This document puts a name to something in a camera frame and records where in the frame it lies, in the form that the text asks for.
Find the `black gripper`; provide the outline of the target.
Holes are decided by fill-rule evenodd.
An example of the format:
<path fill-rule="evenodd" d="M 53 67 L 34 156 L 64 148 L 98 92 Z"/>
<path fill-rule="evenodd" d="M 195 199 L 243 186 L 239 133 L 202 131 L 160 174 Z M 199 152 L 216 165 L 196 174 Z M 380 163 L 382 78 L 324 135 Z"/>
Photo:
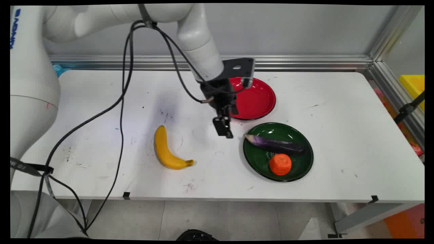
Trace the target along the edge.
<path fill-rule="evenodd" d="M 238 115 L 237 109 L 237 95 L 234 93 L 234 87 L 229 79 L 212 80 L 208 82 L 213 88 L 223 92 L 216 91 L 209 88 L 205 83 L 200 84 L 200 90 L 206 99 L 213 97 L 213 100 L 208 104 L 219 115 L 213 118 L 213 125 L 219 136 L 224 136 L 227 139 L 232 139 L 233 133 L 231 131 L 229 115 Z"/>

